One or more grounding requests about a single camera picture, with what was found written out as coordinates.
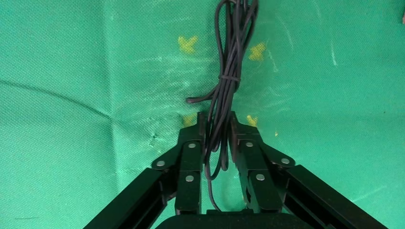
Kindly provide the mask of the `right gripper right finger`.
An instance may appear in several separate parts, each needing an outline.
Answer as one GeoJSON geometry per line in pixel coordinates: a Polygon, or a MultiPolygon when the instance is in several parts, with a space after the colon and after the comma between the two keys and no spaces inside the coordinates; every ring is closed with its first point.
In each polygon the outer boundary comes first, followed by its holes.
{"type": "Polygon", "coordinates": [[[382,229],[374,217],[231,114],[230,149],[253,229],[382,229]]]}

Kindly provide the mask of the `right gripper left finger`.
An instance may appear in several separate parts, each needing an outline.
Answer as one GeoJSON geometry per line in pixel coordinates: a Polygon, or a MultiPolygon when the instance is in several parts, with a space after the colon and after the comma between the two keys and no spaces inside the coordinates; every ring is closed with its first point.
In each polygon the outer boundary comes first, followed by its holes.
{"type": "Polygon", "coordinates": [[[150,229],[175,199],[175,216],[159,229],[191,229],[201,213],[201,171],[205,115],[179,132],[177,144],[156,158],[86,226],[87,229],[150,229]]]}

